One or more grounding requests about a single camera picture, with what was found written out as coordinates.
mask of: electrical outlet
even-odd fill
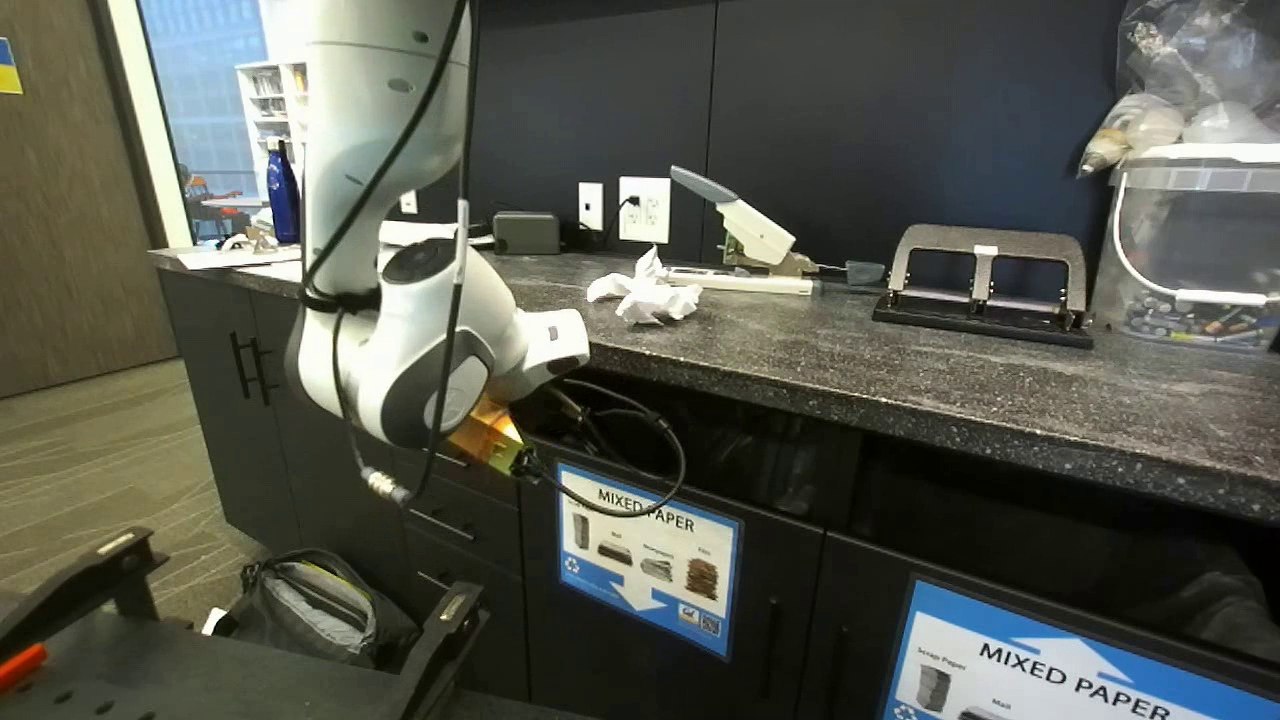
[[[673,239],[673,179],[621,174],[616,179],[616,239],[667,244]]]
[[[406,212],[406,214],[418,214],[418,190],[406,190],[406,196],[401,196],[401,212]]]
[[[575,185],[575,227],[603,230],[603,185]]]

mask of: crumpled paper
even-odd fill
[[[655,248],[636,261],[636,277],[609,272],[590,282],[590,305],[621,298],[616,317],[649,327],[667,321],[680,323],[696,313],[699,297],[699,282],[673,282]]]

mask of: cable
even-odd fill
[[[370,308],[376,305],[376,286],[374,293],[346,293],[346,297],[329,297],[323,286],[316,286],[316,272],[332,261],[332,253],[349,239],[349,227],[356,223],[362,209],[374,201],[374,190],[383,185],[383,174],[391,173],[391,165],[401,160],[406,144],[413,138],[413,132],[421,128],[421,121],[430,117],[437,90],[440,90],[440,80],[452,64],[452,48],[457,48],[457,37],[459,37],[459,21],[463,21],[463,9],[469,0],[457,3],[452,21],[448,21],[448,37],[444,37],[444,48],[440,48],[440,64],[434,69],[434,80],[421,97],[421,105],[413,109],[406,132],[398,136],[398,144],[390,146],[390,156],[380,160],[380,168],[374,173],[374,179],[362,186],[356,205],[349,209],[349,214],[336,223],[336,230],[329,236],[329,244],[312,254],[308,272],[304,272],[304,282],[300,282],[300,305],[312,308],[312,313],[356,313],[356,308]]]
[[[444,321],[444,350],[440,350],[440,391],[437,391],[437,410],[434,410],[434,432],[430,432],[430,465],[418,481],[418,488],[401,499],[406,509],[413,509],[423,488],[434,485],[437,477],[437,452],[440,452],[440,427],[444,427],[444,403],[448,403],[448,375],[452,375],[452,344],[457,344],[457,317],[463,308],[463,272],[469,272],[469,212],[459,212],[459,227],[457,227],[457,279],[452,279],[452,298],[448,298],[448,321]]]
[[[444,350],[440,350],[440,395],[437,395],[437,410],[434,410],[434,432],[430,432],[430,465],[423,471],[418,477],[413,493],[406,497],[406,509],[413,512],[413,503],[430,493],[434,477],[437,477],[437,452],[440,452],[440,427],[444,427],[444,403],[448,403],[448,375],[452,375],[452,349],[457,349],[457,321],[459,321],[459,308],[463,308],[463,277],[469,277],[469,253],[474,253],[474,124],[475,124],[475,29],[481,29],[481,14],[475,14],[475,3],[459,0],[459,14],[474,12],[474,61],[469,61],[469,128],[463,128],[463,152],[459,152],[459,168],[457,168],[457,236],[452,236],[452,265],[457,265],[457,277],[452,277],[452,298],[448,298],[448,321],[444,321]]]
[[[667,485],[667,493],[664,493],[662,499],[654,499],[654,503],[644,503],[644,509],[631,509],[631,512],[603,509],[603,503],[596,503],[596,499],[565,488],[561,481],[553,481],[553,488],[557,488],[561,497],[583,503],[590,512],[621,517],[621,520],[636,520],[636,517],[654,517],[654,512],[667,509],[667,503],[684,493],[684,481],[687,481],[687,452],[684,452],[677,427],[673,427],[662,410],[654,410],[649,403],[641,403],[641,401],[631,401],[631,395],[626,395],[626,391],[611,391],[611,388],[603,388],[603,383],[591,383],[591,379],[565,379],[565,383],[583,388],[583,391],[596,391],[596,395],[609,395],[609,401],[616,401],[616,403],[630,403],[630,408],[590,410],[590,408],[581,408],[569,391],[553,388],[553,395],[557,395],[565,408],[573,408],[573,414],[581,420],[581,427],[583,427],[611,460],[626,460],[626,454],[603,439],[603,432],[591,425],[591,414],[631,414],[631,420],[644,420],[649,427],[655,427],[655,432],[667,439],[667,446],[673,446],[673,454],[677,454],[677,471],[673,471],[673,485]]]
[[[356,467],[362,467],[366,485],[370,485],[376,497],[383,497],[383,499],[391,499],[391,503],[401,503],[401,509],[418,503],[421,493],[430,488],[434,471],[437,471],[440,425],[444,425],[448,375],[452,375],[452,349],[457,349],[457,321],[459,321],[459,297],[463,297],[463,254],[459,254],[459,253],[463,253],[463,244],[469,244],[469,227],[463,227],[463,218],[459,218],[459,230],[457,230],[457,268],[459,268],[459,272],[457,272],[457,279],[452,279],[452,305],[448,305],[448,323],[444,323],[440,391],[437,391],[437,414],[434,414],[434,432],[430,432],[430,465],[423,465],[423,477],[421,477],[421,485],[418,485],[413,493],[401,488],[390,471],[380,471],[380,467],[374,467],[374,465],[366,460],[366,452],[362,452],[362,432],[356,432],[356,427],[362,427],[362,414],[353,410],[353,401],[349,401],[349,391],[346,391],[342,327],[346,327],[349,313],[366,308],[370,297],[329,297],[329,293],[316,286],[316,272],[329,265],[329,254],[336,253],[336,244],[349,239],[346,230],[353,227],[353,218],[362,214],[362,209],[370,205],[370,196],[376,190],[376,185],[383,179],[383,173],[398,165],[398,156],[401,156],[406,144],[413,138],[413,132],[418,132],[418,124],[423,121],[423,113],[434,109],[437,88],[440,88],[440,75],[444,75],[444,69],[452,64],[452,48],[457,48],[457,37],[459,37],[463,9],[469,9],[469,0],[459,0],[457,12],[452,12],[448,38],[444,38],[444,48],[440,48],[440,64],[437,64],[437,73],[434,73],[434,80],[430,80],[430,88],[423,88],[413,121],[406,124],[406,132],[398,136],[391,152],[390,152],[383,165],[376,168],[374,185],[366,185],[362,201],[353,205],[353,212],[346,214],[346,223],[332,230],[332,239],[320,248],[320,254],[312,261],[312,268],[308,268],[308,277],[304,277],[304,308],[312,308],[312,313],[332,313],[332,317],[336,317],[336,321],[332,321],[332,388],[336,388],[342,420],[346,420],[349,432],[353,432]]]

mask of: sign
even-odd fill
[[[575,497],[636,512],[655,493],[565,465]],[[727,658],[739,520],[684,499],[654,517],[603,517],[561,493],[561,585]]]
[[[1260,720],[1276,698],[916,585],[884,720]]]
[[[24,75],[15,73],[9,37],[0,37],[0,97],[24,97]]]

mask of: black countertop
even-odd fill
[[[626,327],[583,305],[596,254],[491,254],[526,308],[581,308],[591,367],[857,425],[1054,477],[1280,523],[1280,355],[1093,330],[1049,349],[878,323],[873,298],[705,293],[693,321]],[[289,282],[233,272],[247,286]]]

